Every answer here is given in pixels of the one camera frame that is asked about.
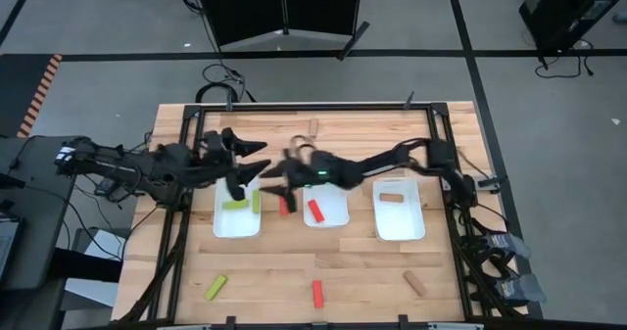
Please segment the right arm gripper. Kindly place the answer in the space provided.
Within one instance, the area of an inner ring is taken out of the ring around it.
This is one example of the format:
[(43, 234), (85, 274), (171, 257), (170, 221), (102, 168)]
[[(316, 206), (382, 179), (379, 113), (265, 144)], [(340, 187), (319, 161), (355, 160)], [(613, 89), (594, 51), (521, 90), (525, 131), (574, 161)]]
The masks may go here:
[(284, 176), (286, 186), (264, 186), (260, 190), (269, 194), (283, 197), (290, 213), (297, 211), (297, 202), (294, 191), (316, 181), (317, 174), (300, 159), (292, 156), (288, 149), (283, 150), (284, 161), (260, 174), (260, 178), (277, 178)]

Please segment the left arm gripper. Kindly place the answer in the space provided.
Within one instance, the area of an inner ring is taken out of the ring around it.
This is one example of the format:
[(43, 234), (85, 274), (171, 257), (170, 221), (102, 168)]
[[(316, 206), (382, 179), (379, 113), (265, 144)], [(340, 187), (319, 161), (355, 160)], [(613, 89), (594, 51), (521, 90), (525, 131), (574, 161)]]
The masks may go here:
[(203, 134), (206, 150), (203, 160), (217, 171), (220, 178), (225, 179), (230, 196), (235, 201), (242, 201), (245, 192), (241, 185), (248, 185), (271, 164), (271, 160), (238, 165), (236, 156), (247, 157), (266, 146), (264, 141), (247, 141), (237, 137), (230, 127), (221, 133), (210, 130)]

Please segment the white plastic bin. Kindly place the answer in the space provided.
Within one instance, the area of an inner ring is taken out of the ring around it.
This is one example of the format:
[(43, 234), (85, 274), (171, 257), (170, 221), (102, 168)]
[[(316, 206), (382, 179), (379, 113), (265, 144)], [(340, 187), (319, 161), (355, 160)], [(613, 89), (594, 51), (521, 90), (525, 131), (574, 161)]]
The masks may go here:
[(255, 237), (261, 230), (262, 214), (253, 212), (251, 201), (252, 191), (260, 188), (260, 180), (254, 178), (248, 185), (241, 187), (250, 206), (247, 209), (226, 211), (221, 208), (222, 203), (235, 200), (230, 196), (224, 178), (216, 184), (213, 231), (218, 238)]
[[(325, 221), (316, 223), (309, 208), (308, 201), (315, 199), (319, 205)], [(341, 227), (350, 221), (347, 194), (344, 190), (331, 185), (317, 185), (306, 187), (303, 190), (303, 217), (304, 223), (313, 228)]]
[[(406, 242), (422, 239), (425, 223), (418, 184), (414, 179), (381, 179), (373, 182), (373, 210), (376, 233), (382, 241)], [(401, 204), (384, 203), (380, 193), (402, 194)]]

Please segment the black folding panel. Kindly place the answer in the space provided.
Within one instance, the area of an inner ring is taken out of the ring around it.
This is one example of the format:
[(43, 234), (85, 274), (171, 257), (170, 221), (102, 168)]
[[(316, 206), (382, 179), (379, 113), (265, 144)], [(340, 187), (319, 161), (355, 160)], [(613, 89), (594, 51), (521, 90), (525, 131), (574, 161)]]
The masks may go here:
[(345, 35), (344, 60), (369, 29), (359, 22), (361, 0), (200, 0), (216, 51), (225, 45), (292, 30)]

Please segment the white floor panel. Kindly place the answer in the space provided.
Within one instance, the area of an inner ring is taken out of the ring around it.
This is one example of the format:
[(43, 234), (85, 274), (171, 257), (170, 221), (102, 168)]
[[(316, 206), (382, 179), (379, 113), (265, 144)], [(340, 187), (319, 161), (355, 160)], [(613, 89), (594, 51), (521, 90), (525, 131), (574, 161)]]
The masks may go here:
[[(122, 246), (126, 239), (117, 230), (113, 232), (90, 228), (88, 232), (77, 229), (72, 242), (72, 250), (82, 255), (119, 261)], [(81, 296), (101, 306), (113, 307), (117, 300), (119, 277), (115, 281), (98, 281), (80, 278), (69, 278), (65, 290), (73, 295)]]

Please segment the small black mounted device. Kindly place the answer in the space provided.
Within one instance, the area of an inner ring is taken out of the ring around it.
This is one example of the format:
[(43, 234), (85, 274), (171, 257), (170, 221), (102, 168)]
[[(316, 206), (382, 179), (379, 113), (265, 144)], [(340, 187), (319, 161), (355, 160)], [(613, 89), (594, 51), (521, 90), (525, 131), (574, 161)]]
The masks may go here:
[(500, 190), (501, 185), (507, 182), (507, 177), (491, 176), (483, 177), (481, 180), (476, 181), (478, 190)]

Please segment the black side desk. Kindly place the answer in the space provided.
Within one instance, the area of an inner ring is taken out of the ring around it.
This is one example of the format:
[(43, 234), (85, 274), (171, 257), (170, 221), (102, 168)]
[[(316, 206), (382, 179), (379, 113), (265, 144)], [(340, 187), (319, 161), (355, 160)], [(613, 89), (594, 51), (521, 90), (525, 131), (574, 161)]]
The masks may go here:
[(2, 291), (36, 289), (43, 285), (72, 194), (73, 180), (57, 173), (55, 158), (67, 139), (62, 136), (0, 139), (0, 173), (25, 182), (23, 189), (0, 190), (0, 201), (14, 205), (10, 213), (23, 219), (11, 258), (0, 281)]

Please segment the black mat orange striped edge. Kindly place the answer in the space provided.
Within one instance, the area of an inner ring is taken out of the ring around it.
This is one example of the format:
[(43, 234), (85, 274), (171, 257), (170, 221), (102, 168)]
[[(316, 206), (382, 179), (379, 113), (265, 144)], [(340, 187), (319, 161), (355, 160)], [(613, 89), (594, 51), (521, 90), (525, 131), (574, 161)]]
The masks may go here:
[(30, 135), (63, 60), (53, 55), (0, 55), (0, 137)]

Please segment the laptop screen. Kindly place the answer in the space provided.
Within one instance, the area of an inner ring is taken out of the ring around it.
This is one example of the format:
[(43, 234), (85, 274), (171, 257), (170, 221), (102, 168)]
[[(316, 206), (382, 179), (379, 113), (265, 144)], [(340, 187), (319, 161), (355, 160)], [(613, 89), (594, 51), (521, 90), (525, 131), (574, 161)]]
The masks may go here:
[(0, 212), (0, 282), (5, 277), (22, 227), (20, 217)]

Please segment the black equipment cart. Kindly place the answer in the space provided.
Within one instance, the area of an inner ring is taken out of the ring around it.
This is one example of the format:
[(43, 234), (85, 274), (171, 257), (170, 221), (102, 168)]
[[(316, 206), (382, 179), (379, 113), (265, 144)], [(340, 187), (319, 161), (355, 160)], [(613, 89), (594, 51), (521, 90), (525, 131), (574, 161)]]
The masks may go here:
[(563, 52), (579, 42), (620, 0), (524, 0), (522, 40), (540, 52)]

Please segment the black metal table frame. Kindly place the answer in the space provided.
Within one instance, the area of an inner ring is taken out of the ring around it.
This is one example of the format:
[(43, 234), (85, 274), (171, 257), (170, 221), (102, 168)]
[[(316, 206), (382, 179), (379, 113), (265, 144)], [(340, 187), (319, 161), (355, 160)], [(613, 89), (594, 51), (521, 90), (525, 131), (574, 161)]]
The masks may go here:
[[(485, 140), (470, 102), (416, 103), (406, 109), (382, 103), (249, 103), (233, 111), (212, 106), (204, 126), (230, 127), (247, 140), (267, 143), (260, 159), (278, 160), (289, 139), (306, 135), (319, 121), (317, 147), (351, 160), (388, 150), (412, 137), (436, 133), (453, 141), (467, 174), (488, 171)], [(406, 315), (410, 321), (455, 321), (481, 315), (459, 278), (465, 266), (451, 235), (458, 217), (444, 203), (440, 182), (417, 181), (425, 236), (414, 242), (385, 242), (375, 234), (372, 186), (348, 196), (350, 221), (343, 227), (313, 228), (300, 213), (281, 216), (279, 200), (262, 197), (260, 233), (221, 239), (213, 232), (215, 191), (193, 195), (180, 270), (162, 286), (159, 314), (175, 311), (178, 324), (237, 324), (270, 327), (291, 323), (382, 323)], [(410, 270), (427, 289), (419, 297), (404, 279)], [(228, 278), (217, 297), (204, 296), (218, 275)], [(315, 308), (312, 282), (322, 281), (324, 307)]]

